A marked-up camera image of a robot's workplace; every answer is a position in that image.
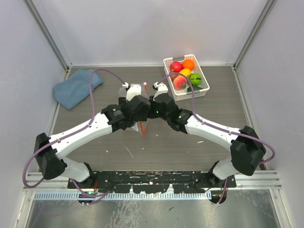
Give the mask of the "clear zip bag orange zipper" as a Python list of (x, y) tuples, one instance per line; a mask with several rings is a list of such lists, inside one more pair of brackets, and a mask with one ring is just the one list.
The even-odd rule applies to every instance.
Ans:
[[(142, 92), (141, 92), (140, 95), (143, 96), (144, 98), (148, 99), (149, 98), (149, 93), (148, 93), (148, 89), (147, 89), (147, 83), (143, 82), (140, 85), (142, 87)], [(148, 130), (149, 123), (150, 123), (150, 119), (148, 119), (147, 121), (139, 121), (134, 126), (132, 126), (131, 128), (128, 128), (128, 129), (137, 131), (142, 136), (145, 136), (146, 132)]]

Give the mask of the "pink toy peach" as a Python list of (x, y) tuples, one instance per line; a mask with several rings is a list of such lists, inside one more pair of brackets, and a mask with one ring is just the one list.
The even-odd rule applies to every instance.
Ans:
[(177, 76), (173, 81), (173, 86), (176, 90), (182, 90), (187, 87), (187, 80), (183, 76)]

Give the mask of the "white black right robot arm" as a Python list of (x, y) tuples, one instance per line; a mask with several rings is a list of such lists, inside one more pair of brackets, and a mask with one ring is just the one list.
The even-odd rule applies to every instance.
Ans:
[(215, 162), (208, 171), (206, 181), (213, 187), (221, 186), (226, 178), (238, 173), (253, 175), (266, 153), (255, 130), (249, 126), (230, 128), (206, 120), (179, 108), (167, 93), (150, 96), (149, 102), (151, 119), (161, 118), (177, 132), (203, 137), (230, 152), (228, 158)]

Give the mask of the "white perforated plastic basket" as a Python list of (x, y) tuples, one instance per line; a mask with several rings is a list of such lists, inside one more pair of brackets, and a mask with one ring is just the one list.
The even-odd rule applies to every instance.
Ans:
[[(171, 81), (170, 75), (169, 75), (169, 73), (170, 73), (170, 64), (172, 62), (175, 62), (175, 61), (183, 63), (183, 61), (185, 59), (191, 59), (191, 60), (193, 60), (195, 62), (195, 67), (191, 71), (191, 73), (197, 73), (197, 74), (201, 75), (202, 81), (201, 81), (201, 84), (199, 86), (202, 88), (202, 90), (193, 91), (193, 88), (192, 88), (193, 85), (192, 84), (190, 84), (190, 85), (188, 84), (189, 79), (186, 76), (184, 76), (183, 74), (181, 74), (181, 76), (183, 76), (183, 77), (186, 78), (186, 80), (187, 80), (187, 87), (185, 89), (182, 89), (182, 90), (176, 90), (174, 88), (173, 82)], [(185, 100), (185, 99), (191, 99), (193, 97), (192, 94), (194, 94), (194, 97), (204, 96), (206, 94), (206, 92), (209, 90), (209, 84), (207, 83), (206, 78), (205, 78), (205, 76), (204, 76), (204, 74), (203, 74), (203, 72), (202, 72), (202, 70), (201, 70), (201, 68), (199, 66), (199, 63), (198, 63), (196, 57), (193, 54), (184, 55), (183, 57), (178, 57), (178, 58), (172, 58), (172, 57), (165, 58), (163, 60), (163, 63), (164, 63), (164, 71), (165, 71), (165, 73), (167, 75), (169, 75), (169, 77), (167, 77), (167, 81), (169, 83), (169, 87), (171, 89), (172, 96), (173, 96), (173, 98), (174, 98), (175, 101), (180, 101), (180, 100)], [(192, 88), (192, 91), (190, 93), (187, 92), (187, 88), (189, 86)]]

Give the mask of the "brown toy kiwi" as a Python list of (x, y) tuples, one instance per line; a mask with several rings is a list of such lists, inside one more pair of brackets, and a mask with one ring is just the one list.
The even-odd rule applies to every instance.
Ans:
[(176, 72), (170, 72), (169, 75), (172, 82), (175, 80), (176, 77), (179, 76), (178, 74), (176, 74)]

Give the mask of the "dark green toy avocado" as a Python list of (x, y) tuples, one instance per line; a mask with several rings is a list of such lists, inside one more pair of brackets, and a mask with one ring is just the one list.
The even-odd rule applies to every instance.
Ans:
[[(200, 86), (192, 86), (192, 88), (193, 88), (193, 91), (199, 91), (199, 90), (202, 90), (202, 88), (200, 87)], [(192, 88), (189, 86), (188, 88), (187, 88), (187, 92), (191, 92), (192, 91)]]

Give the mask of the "red toy apple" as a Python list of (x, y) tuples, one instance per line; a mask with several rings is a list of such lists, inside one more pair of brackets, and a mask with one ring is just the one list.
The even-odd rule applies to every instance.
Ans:
[(183, 69), (183, 65), (180, 62), (172, 62), (170, 64), (170, 72), (176, 72), (179, 73)]

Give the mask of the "yellow toy lemon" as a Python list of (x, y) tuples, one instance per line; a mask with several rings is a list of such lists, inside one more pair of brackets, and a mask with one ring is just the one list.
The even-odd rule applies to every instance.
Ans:
[(188, 68), (184, 68), (184, 69), (182, 69), (182, 70), (179, 72), (179, 74), (180, 74), (180, 75), (183, 74), (184, 76), (186, 76), (187, 78), (189, 78), (189, 76), (191, 75), (191, 70), (188, 69)]

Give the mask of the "green toy fruit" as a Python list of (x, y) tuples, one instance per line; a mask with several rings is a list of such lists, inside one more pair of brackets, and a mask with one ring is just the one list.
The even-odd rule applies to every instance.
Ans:
[(201, 75), (197, 73), (192, 73), (188, 76), (189, 82), (188, 84), (192, 84), (193, 86), (199, 86), (201, 84), (202, 78)]

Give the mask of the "orange toy fruit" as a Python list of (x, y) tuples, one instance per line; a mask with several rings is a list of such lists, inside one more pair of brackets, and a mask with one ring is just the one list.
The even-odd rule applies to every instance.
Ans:
[(192, 71), (195, 67), (195, 62), (191, 59), (185, 59), (182, 63), (183, 68), (189, 69)]

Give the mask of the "blue folded cloth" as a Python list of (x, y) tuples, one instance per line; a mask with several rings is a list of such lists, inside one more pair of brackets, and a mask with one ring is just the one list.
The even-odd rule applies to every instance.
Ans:
[(54, 99), (71, 110), (90, 95), (90, 75), (93, 70), (79, 69), (67, 80), (53, 87)]

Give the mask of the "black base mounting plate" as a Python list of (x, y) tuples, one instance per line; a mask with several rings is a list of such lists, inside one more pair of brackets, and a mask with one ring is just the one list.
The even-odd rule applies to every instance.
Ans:
[(202, 171), (98, 171), (91, 185), (78, 183), (81, 189), (97, 189), (98, 192), (165, 193), (169, 187), (173, 193), (204, 193), (205, 189), (222, 188), (224, 181), (212, 183), (209, 174)]

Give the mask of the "left aluminium corner post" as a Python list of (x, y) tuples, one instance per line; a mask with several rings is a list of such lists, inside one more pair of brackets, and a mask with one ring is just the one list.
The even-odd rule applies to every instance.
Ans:
[(49, 29), (47, 28), (45, 22), (43, 21), (43, 18), (41, 17), (40, 13), (38, 12), (36, 6), (34, 5), (34, 2), (32, 0), (24, 0), (23, 1), (25, 5), (27, 6), (28, 10), (30, 11), (31, 15), (33, 16), (34, 20), (36, 21), (40, 31), (46, 38), (48, 44), (50, 45), (52, 51), (54, 52), (55, 56), (59, 60), (62, 67), (68, 71), (70, 69), (70, 66), (65, 61), (62, 53), (60, 52), (58, 46), (56, 45)]

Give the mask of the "aluminium corner post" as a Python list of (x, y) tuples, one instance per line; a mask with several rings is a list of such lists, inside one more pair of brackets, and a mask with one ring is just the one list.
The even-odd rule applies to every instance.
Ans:
[(261, 30), (266, 18), (270, 14), (272, 8), (276, 4), (277, 0), (267, 0), (264, 7), (262, 8), (262, 11), (260, 12), (256, 22), (254, 23), (253, 28), (250, 31), (250, 34), (248, 38), (246, 39), (234, 65), (233, 68), (235, 70), (238, 69), (240, 66), (243, 58), (245, 57), (246, 53), (248, 52), (249, 48), (251, 47), (252, 43), (254, 42), (256, 36), (258, 35), (259, 31)]
[(41, 17), (40, 13), (38, 12), (36, 6), (34, 5), (34, 2), (32, 0), (24, 0), (23, 1), (25, 5), (27, 6), (28, 10), (30, 11), (31, 15), (33, 16), (34, 20), (36, 21), (40, 31), (46, 38), (48, 44), (50, 45), (52, 51), (54, 52), (55, 56), (59, 60), (62, 67), (68, 71), (70, 69), (70, 66), (65, 61), (62, 53), (60, 52), (58, 46), (56, 45), (49, 29), (47, 28), (45, 22), (43, 21), (43, 18)]

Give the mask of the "right aluminium corner post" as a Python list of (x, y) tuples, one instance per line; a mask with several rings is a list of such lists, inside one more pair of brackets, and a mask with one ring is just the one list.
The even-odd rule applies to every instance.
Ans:
[(261, 30), (266, 18), (270, 14), (272, 8), (276, 4), (277, 0), (267, 0), (264, 7), (262, 8), (262, 11), (260, 12), (256, 22), (254, 23), (253, 28), (250, 31), (250, 34), (248, 38), (246, 39), (234, 65), (233, 68), (235, 70), (238, 69), (240, 66), (243, 58), (245, 57), (246, 53), (248, 52), (249, 48), (251, 47), (252, 43), (254, 42), (256, 36), (258, 35), (259, 31)]

